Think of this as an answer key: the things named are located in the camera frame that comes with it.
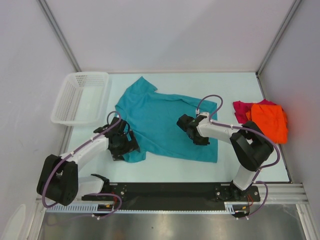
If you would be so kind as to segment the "teal t shirt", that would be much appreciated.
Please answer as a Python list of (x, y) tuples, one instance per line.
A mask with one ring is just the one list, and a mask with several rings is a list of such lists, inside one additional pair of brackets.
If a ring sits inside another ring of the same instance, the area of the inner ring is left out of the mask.
[(178, 119), (186, 114), (194, 117), (196, 108), (212, 113), (217, 103), (198, 98), (158, 93), (157, 88), (140, 77), (129, 86), (115, 105), (116, 111), (125, 120), (140, 147), (140, 150), (124, 155), (128, 163), (146, 159), (148, 152), (184, 160), (217, 163), (218, 141), (210, 139), (209, 145), (195, 145), (178, 127)]

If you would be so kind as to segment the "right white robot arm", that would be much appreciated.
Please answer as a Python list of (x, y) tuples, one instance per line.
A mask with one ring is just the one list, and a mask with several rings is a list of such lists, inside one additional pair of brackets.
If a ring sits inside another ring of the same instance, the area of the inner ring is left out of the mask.
[(248, 196), (248, 188), (252, 185), (259, 168), (275, 149), (271, 140), (252, 121), (244, 125), (228, 125), (211, 119), (210, 114), (204, 112), (195, 118), (184, 114), (176, 124), (195, 145), (207, 146), (210, 139), (232, 145), (240, 167), (231, 182), (230, 194), (237, 201), (242, 201)]

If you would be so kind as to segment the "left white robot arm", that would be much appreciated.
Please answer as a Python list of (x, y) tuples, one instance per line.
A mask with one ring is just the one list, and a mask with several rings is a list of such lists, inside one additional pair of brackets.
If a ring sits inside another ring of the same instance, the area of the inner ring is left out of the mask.
[(129, 123), (114, 117), (110, 124), (98, 127), (93, 136), (73, 151), (46, 157), (36, 187), (46, 208), (57, 204), (68, 206), (75, 199), (114, 199), (110, 180), (92, 173), (80, 177), (80, 170), (98, 154), (109, 152), (114, 161), (125, 155), (140, 152), (140, 146)]

